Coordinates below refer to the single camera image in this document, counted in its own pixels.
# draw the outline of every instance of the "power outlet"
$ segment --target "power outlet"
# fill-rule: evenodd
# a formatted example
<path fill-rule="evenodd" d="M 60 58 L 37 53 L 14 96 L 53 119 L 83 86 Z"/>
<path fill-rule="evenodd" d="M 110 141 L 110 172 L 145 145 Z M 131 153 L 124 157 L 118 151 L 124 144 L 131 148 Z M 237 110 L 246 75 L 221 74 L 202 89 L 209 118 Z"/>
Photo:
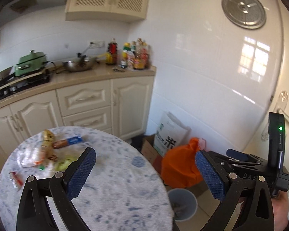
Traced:
<path fill-rule="evenodd" d="M 91 44 L 93 42 L 93 44 L 91 45 L 91 49 L 102 49 L 105 48 L 105 41 L 90 41 L 89 44 Z"/>

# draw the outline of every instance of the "gas stove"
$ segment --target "gas stove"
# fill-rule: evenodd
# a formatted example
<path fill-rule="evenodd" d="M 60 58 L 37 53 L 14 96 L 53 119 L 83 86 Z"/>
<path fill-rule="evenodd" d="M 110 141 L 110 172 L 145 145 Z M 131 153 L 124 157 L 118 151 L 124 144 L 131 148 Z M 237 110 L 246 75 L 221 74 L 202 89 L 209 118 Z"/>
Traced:
<path fill-rule="evenodd" d="M 4 82 L 0 81 L 0 100 L 24 91 L 26 89 L 48 83 L 50 81 L 50 73 L 48 69 L 37 72 L 24 77 L 16 77 L 13 74 L 7 77 Z"/>

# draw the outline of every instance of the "round metal vent cover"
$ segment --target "round metal vent cover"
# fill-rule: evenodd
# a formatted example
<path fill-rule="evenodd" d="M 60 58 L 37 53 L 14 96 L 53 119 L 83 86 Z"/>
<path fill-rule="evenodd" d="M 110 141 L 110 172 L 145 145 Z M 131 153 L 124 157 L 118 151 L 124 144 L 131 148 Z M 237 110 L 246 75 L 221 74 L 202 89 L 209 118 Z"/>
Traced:
<path fill-rule="evenodd" d="M 256 29 L 266 22 L 264 7 L 258 0 L 222 0 L 222 6 L 228 19 L 240 27 Z"/>

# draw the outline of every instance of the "marble-patterned tablecloth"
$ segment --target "marble-patterned tablecloth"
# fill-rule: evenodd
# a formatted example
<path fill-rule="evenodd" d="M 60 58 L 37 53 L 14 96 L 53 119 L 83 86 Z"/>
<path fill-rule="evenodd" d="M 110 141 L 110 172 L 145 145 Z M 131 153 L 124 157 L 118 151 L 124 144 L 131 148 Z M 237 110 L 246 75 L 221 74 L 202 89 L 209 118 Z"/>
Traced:
<path fill-rule="evenodd" d="M 132 146 L 102 131 L 84 127 L 59 127 L 51 131 L 57 140 L 81 135 L 84 143 L 59 150 L 80 155 L 86 147 L 96 151 L 93 167 L 79 196 L 72 200 L 88 227 L 94 230 L 171 231 L 172 210 L 165 187 L 151 164 Z M 30 137 L 9 156 L 0 174 L 0 217 L 6 231 L 16 230 L 22 188 L 17 191 L 8 173 L 19 171 L 26 180 L 30 175 L 42 178 L 36 167 L 20 168 L 17 153 L 41 141 L 41 134 Z M 51 197 L 49 206 L 59 230 L 66 230 Z"/>

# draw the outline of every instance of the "orange bag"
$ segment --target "orange bag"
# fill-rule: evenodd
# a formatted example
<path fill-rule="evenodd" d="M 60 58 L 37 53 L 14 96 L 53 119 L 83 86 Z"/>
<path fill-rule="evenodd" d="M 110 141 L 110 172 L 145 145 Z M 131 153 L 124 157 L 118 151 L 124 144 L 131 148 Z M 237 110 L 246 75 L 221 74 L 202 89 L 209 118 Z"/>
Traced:
<path fill-rule="evenodd" d="M 199 146 L 199 139 L 192 138 L 189 144 L 176 147 L 166 153 L 162 160 L 161 171 L 165 184 L 172 188 L 184 188 L 203 180 L 195 164 L 195 155 L 200 150 Z"/>

